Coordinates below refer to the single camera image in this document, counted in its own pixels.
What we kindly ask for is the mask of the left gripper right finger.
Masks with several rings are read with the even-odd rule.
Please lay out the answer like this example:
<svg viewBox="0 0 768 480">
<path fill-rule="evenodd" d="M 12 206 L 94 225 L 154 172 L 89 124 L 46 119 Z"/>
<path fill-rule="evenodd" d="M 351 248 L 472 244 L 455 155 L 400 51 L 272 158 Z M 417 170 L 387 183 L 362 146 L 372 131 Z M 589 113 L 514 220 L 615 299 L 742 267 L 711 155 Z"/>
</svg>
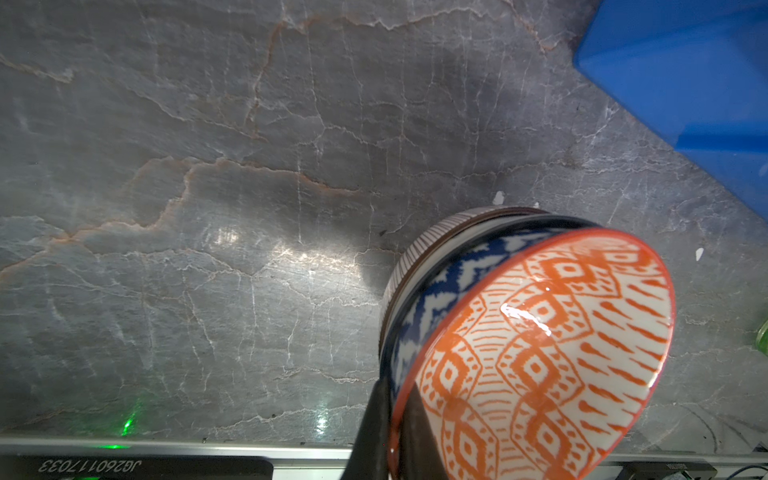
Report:
<svg viewBox="0 0 768 480">
<path fill-rule="evenodd" d="M 399 478 L 448 480 L 426 411 L 419 398 L 409 398 L 400 431 Z"/>
</svg>

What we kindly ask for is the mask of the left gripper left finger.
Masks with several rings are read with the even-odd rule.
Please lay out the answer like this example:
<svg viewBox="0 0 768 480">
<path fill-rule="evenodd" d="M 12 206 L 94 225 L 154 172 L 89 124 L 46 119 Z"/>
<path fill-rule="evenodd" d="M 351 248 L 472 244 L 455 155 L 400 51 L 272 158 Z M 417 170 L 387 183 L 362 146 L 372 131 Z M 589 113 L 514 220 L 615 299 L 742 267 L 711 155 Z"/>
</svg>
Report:
<svg viewBox="0 0 768 480">
<path fill-rule="evenodd" d="M 389 381 L 382 377 L 371 392 L 342 480 L 386 480 L 389 477 L 390 409 Z"/>
</svg>

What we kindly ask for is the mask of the red rimmed bowl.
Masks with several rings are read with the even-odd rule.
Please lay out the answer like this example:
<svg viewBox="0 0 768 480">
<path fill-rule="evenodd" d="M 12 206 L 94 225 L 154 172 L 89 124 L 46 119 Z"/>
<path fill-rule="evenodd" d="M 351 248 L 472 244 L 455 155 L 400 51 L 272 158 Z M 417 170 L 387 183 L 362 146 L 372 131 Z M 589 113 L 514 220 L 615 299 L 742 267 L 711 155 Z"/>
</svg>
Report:
<svg viewBox="0 0 768 480">
<path fill-rule="evenodd" d="M 594 226 L 526 248 L 439 324 L 392 401 L 399 478 L 410 397 L 451 479 L 582 479 L 642 413 L 675 324 L 671 276 L 637 237 Z"/>
</svg>

